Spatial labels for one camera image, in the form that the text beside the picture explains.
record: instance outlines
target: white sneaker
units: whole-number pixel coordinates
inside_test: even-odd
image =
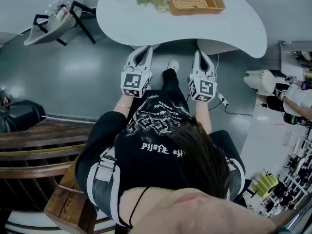
[[[177,60],[171,60],[168,64],[168,68],[172,68],[176,73],[179,70],[180,64],[178,63]]]

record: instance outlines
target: black strap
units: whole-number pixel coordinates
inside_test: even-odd
[[[137,202],[136,202],[136,206],[135,206],[135,207],[133,208],[133,210],[132,210],[132,213],[131,213],[130,218],[129,218],[129,224],[130,224],[131,228],[133,228],[133,225],[131,224],[131,218],[132,218],[132,216],[133,216],[133,213],[135,213],[135,210],[136,210],[136,208],[137,208],[137,205],[138,205],[138,203],[140,202],[140,200],[141,200],[143,194],[144,194],[144,193],[147,191],[147,189],[149,189],[149,188],[150,188],[150,186],[148,186],[148,187],[146,187],[146,188],[144,189],[144,191],[141,193],[141,196],[138,198],[138,200],[137,200]]]

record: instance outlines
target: wooden tissue box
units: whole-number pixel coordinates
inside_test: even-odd
[[[169,0],[174,16],[194,14],[219,14],[225,9],[223,0]]]

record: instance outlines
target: white robot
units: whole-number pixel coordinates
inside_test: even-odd
[[[121,73],[121,91],[124,95],[141,98],[152,78],[153,48],[143,46],[134,50]],[[190,74],[189,89],[193,100],[208,103],[215,97],[215,66],[210,58],[198,50]]]
[[[124,95],[141,98],[152,78],[153,48],[143,46],[134,50],[121,73],[121,91]]]
[[[192,100],[208,103],[215,97],[215,66],[201,50],[197,50],[190,74],[189,89]]]

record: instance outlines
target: tabletop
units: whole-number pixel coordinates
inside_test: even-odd
[[[232,45],[252,57],[267,48],[264,25],[245,0],[224,0],[220,14],[173,16],[137,0],[99,0],[97,21],[112,40],[132,46],[154,45],[178,39],[210,39]]]

